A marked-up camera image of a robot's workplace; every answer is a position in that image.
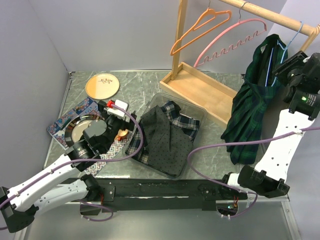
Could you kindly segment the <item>navy white plaid skirt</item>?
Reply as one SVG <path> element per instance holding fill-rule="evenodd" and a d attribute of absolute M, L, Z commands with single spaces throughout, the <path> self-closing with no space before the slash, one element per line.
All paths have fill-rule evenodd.
<path fill-rule="evenodd" d="M 190 140 L 193 143 L 200 129 L 201 122 L 197 119 L 181 114 L 181 107 L 173 100 L 168 100 L 164 105 L 159 107 L 166 114 L 170 123 L 174 126 L 181 128 L 182 131 L 187 136 L 189 136 Z M 131 141 L 128 144 L 127 149 L 125 150 L 126 155 L 131 155 L 134 152 L 136 152 L 136 154 L 132 157 L 136 161 L 139 161 L 139 156 L 141 155 L 142 150 L 144 148 L 144 131 L 141 124 L 141 118 L 138 123 L 142 130 L 142 134 L 140 134 L 140 132 L 136 130 L 133 134 Z"/>

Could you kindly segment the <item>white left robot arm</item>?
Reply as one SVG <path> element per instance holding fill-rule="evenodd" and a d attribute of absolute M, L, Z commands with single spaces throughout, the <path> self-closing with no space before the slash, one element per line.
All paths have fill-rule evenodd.
<path fill-rule="evenodd" d="M 132 131 L 138 126 L 135 113 L 122 108 L 105 111 L 105 119 L 95 120 L 84 130 L 83 139 L 74 143 L 54 163 L 25 182 L 0 189 L 0 211 L 4 230 L 16 233 L 28 227 L 37 216 L 72 201 L 94 201 L 100 186 L 91 174 L 63 184 L 102 159 L 119 130 Z"/>

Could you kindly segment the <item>orange plastic hanger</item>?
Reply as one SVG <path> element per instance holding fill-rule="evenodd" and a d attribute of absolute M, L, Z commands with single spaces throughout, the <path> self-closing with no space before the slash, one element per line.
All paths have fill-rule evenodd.
<path fill-rule="evenodd" d="M 186 30 L 182 34 L 180 34 L 180 32 L 178 31 L 177 38 L 176 38 L 174 44 L 172 45 L 169 54 L 171 56 L 174 56 L 174 55 L 178 54 L 181 50 L 185 49 L 186 47 L 188 47 L 189 45 L 191 45 L 192 43 L 194 43 L 198 39 L 204 37 L 205 35 L 207 35 L 211 31 L 217 29 L 221 25 L 223 25 L 223 24 L 227 23 L 228 21 L 230 21 L 231 18 L 232 18 L 232 15 L 233 15 L 233 13 L 229 9 L 227 9 L 227 10 L 215 10 L 214 8 L 211 7 L 211 1 L 209 1 L 208 7 L 201 13 L 201 15 L 195 21 L 195 23 L 188 30 Z M 210 24 L 212 21 L 216 20 L 220 16 L 225 16 L 225 19 L 223 19 L 222 21 L 220 21 L 217 24 L 213 25 L 212 27 L 210 27 L 206 31 L 200 33 L 199 35 L 197 35 L 196 37 L 194 37 L 193 39 L 191 39 L 187 43 L 183 44 L 183 40 L 190 33 L 198 31 L 199 29 L 201 29 L 201 28 L 205 27 L 206 25 Z"/>

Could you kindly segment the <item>pink plastic hanger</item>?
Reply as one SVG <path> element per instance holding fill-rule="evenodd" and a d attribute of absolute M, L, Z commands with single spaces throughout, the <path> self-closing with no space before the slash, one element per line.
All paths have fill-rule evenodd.
<path fill-rule="evenodd" d="M 235 24 L 231 25 L 230 27 L 226 28 L 224 31 L 222 31 L 204 48 L 204 50 L 199 54 L 197 60 L 195 61 L 194 65 L 193 65 L 194 68 L 200 67 L 200 66 L 204 65 L 205 63 L 212 61 L 213 59 L 216 59 L 222 55 L 228 54 L 230 51 L 236 49 L 237 47 L 245 44 L 246 42 L 252 40 L 254 37 L 257 37 L 268 30 L 266 22 L 260 18 L 248 18 L 248 19 L 242 20 L 241 10 L 244 11 L 245 6 L 249 3 L 250 3 L 249 1 L 244 1 L 243 4 L 241 5 L 241 7 L 239 8 L 238 21 Z M 224 47 L 220 51 L 215 51 L 211 55 L 209 55 L 207 53 L 207 51 L 213 45 L 215 45 L 216 43 L 221 43 L 222 40 L 226 40 L 227 37 L 230 37 L 231 35 L 229 34 L 229 32 L 232 32 L 233 29 L 236 29 L 239 26 L 245 25 L 250 22 L 262 23 L 263 28 L 261 29 L 261 31 L 259 31 L 259 30 L 254 31 L 253 34 L 249 34 L 245 38 L 240 38 L 237 42 L 235 42 L 235 40 L 227 40 L 227 43 L 230 43 L 229 47 Z"/>

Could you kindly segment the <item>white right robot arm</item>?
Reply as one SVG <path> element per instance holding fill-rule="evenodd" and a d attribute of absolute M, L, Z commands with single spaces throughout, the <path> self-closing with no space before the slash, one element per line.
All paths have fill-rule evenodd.
<path fill-rule="evenodd" d="M 250 189 L 260 196 L 285 196 L 290 187 L 287 174 L 295 151 L 310 130 L 320 112 L 320 54 L 307 56 L 297 52 L 278 66 L 273 73 L 285 86 L 283 101 L 287 109 L 279 113 L 279 120 L 266 152 L 255 167 L 244 166 L 240 173 L 226 175 L 227 182 L 219 186 L 219 194 L 231 199 L 236 187 Z"/>

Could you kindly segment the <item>green plaid skirt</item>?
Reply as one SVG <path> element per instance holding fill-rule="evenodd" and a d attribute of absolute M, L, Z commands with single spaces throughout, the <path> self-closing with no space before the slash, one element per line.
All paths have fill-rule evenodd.
<path fill-rule="evenodd" d="M 231 117 L 220 137 L 226 143 L 258 141 L 261 138 L 264 114 L 281 86 L 278 80 L 273 87 L 265 86 L 270 60 L 267 84 L 272 84 L 275 77 L 272 71 L 280 65 L 276 63 L 276 57 L 281 57 L 276 47 L 277 40 L 281 40 L 277 34 L 267 36 L 253 53 L 243 77 L 244 83 L 232 100 Z"/>

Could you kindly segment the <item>blue wire hanger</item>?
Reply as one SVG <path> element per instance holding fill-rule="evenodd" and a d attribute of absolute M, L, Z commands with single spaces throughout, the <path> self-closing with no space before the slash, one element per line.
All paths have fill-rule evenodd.
<path fill-rule="evenodd" d="M 297 37 L 297 35 L 301 32 L 302 30 L 302 27 L 304 26 L 304 22 L 303 21 L 300 21 L 300 27 L 299 29 L 296 31 L 295 35 L 293 36 L 293 38 L 288 42 L 287 45 L 285 45 L 281 40 L 277 40 L 276 41 L 276 47 L 278 47 L 278 50 L 280 52 L 280 57 L 276 57 L 276 60 L 275 60 L 275 63 L 276 64 L 282 64 L 285 60 L 285 55 L 287 54 L 287 57 L 288 57 L 288 48 L 289 46 L 291 45 L 291 43 L 294 41 L 294 39 Z M 277 79 L 278 77 L 275 75 L 275 73 L 272 73 L 274 75 L 274 78 L 273 78 L 273 81 L 272 83 L 267 83 L 267 77 L 269 76 L 269 70 L 270 70 L 270 65 L 271 65 L 271 60 L 269 60 L 269 64 L 268 64 L 268 72 L 267 72 L 267 75 L 266 75 L 266 80 L 265 80 L 265 87 L 273 87 L 276 82 L 277 82 Z"/>

